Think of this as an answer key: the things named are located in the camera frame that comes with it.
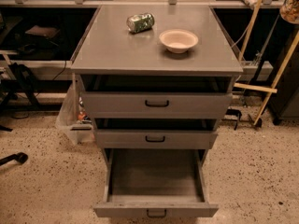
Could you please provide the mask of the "orange soda can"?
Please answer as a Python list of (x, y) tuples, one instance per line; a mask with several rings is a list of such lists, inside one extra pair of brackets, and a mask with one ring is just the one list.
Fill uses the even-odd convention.
[(279, 13), (284, 21), (299, 24), (299, 0), (285, 0)]

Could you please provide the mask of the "grey bottom drawer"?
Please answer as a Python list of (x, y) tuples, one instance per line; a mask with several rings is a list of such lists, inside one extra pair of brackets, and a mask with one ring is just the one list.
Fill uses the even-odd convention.
[(107, 165), (99, 217), (213, 217), (199, 152), (190, 149), (114, 149)]

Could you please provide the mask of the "grey middle drawer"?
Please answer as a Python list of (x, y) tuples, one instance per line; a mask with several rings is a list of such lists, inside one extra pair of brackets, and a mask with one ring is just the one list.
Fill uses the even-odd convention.
[(214, 119), (96, 119), (95, 136), (103, 148), (210, 149)]

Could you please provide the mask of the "green soda can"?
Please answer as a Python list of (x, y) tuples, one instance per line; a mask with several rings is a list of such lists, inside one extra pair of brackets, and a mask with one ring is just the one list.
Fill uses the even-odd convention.
[(136, 14), (129, 17), (126, 24), (132, 34), (138, 34), (152, 28), (155, 23), (151, 13)]

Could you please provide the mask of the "white paper bowl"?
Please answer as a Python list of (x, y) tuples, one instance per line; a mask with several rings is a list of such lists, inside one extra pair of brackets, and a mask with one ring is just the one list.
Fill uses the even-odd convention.
[(166, 30), (159, 35), (159, 39), (168, 51), (176, 54), (184, 53), (198, 43), (197, 35), (182, 29)]

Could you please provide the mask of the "grey drawer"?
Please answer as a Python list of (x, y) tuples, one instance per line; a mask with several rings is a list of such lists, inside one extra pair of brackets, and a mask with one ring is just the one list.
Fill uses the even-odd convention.
[(220, 119), (232, 101), (226, 77), (83, 76), (92, 118)]
[(95, 136), (103, 148), (210, 149), (214, 119), (96, 119)]
[(99, 217), (213, 217), (199, 152), (190, 149), (114, 149), (107, 165)]

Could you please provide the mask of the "black chair caster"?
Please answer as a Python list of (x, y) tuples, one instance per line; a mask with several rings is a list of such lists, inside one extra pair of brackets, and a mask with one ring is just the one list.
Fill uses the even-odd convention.
[(3, 159), (0, 159), (0, 166), (4, 165), (10, 161), (17, 161), (20, 164), (24, 164), (27, 160), (28, 160), (28, 155), (20, 152), (17, 154), (9, 155)]

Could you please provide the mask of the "grey drawer cabinet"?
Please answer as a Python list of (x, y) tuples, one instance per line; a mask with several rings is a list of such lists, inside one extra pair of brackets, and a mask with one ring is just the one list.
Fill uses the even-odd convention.
[[(132, 34), (127, 19), (143, 13), (154, 16), (154, 25)], [(194, 33), (197, 45), (181, 54), (168, 51), (159, 35), (171, 29)], [(197, 5), (101, 7), (72, 69), (83, 90), (83, 76), (226, 77), (231, 94), (242, 72), (214, 11)]]

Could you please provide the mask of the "grey top drawer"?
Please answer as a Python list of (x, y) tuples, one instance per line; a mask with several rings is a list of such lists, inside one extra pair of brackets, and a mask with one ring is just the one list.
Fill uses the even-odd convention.
[(220, 119), (232, 101), (226, 77), (83, 76), (92, 118)]

